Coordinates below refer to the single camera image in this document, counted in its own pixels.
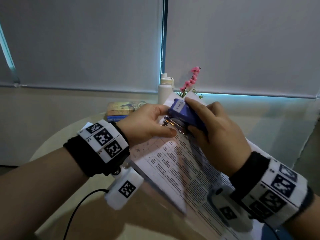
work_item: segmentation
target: table surface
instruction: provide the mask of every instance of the table surface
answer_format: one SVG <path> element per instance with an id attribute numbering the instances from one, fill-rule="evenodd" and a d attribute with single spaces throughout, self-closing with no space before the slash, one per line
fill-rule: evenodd
<path id="1" fill-rule="evenodd" d="M 103 118 L 103 113 L 77 121 L 58 131 L 34 153 L 35 160 L 60 147 L 87 123 Z M 62 239 L 70 216 L 88 193 L 106 189 L 114 178 L 103 174 L 91 177 L 36 231 L 40 239 Z M 147 183 L 121 210 L 111 209 L 103 193 L 91 195 L 77 210 L 67 239 L 205 239 L 192 229 L 163 197 Z"/>

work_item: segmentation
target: blue stapler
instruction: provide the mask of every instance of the blue stapler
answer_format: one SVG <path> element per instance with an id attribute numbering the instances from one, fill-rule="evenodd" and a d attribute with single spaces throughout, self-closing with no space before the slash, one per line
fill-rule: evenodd
<path id="1" fill-rule="evenodd" d="M 174 103 L 169 109 L 169 116 L 166 116 L 165 120 L 183 134 L 188 132 L 188 125 L 193 125 L 207 134 L 206 126 L 202 120 L 196 112 L 181 99 L 174 99 Z"/>

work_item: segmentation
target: white wristband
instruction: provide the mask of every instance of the white wristband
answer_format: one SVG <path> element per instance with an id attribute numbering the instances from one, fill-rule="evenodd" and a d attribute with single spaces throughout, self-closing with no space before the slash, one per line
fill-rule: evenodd
<path id="1" fill-rule="evenodd" d="M 105 120 L 80 130 L 78 135 L 86 140 L 105 163 L 129 146 L 119 131 Z"/>
<path id="2" fill-rule="evenodd" d="M 260 182 L 242 202 L 271 227 L 277 227 L 298 212 L 307 191 L 304 177 L 271 159 Z"/>

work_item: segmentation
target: yellow book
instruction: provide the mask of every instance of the yellow book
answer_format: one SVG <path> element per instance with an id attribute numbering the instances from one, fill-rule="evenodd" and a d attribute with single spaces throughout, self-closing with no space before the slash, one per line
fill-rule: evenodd
<path id="1" fill-rule="evenodd" d="M 108 104 L 107 116 L 129 115 L 146 102 L 112 102 Z"/>

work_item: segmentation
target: water bottle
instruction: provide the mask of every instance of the water bottle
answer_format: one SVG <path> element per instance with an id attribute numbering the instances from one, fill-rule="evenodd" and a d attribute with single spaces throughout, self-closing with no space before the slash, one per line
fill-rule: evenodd
<path id="1" fill-rule="evenodd" d="M 174 90 L 174 79 L 168 77 L 166 73 L 162 73 L 160 84 L 158 86 L 158 104 L 164 104 L 169 95 Z"/>

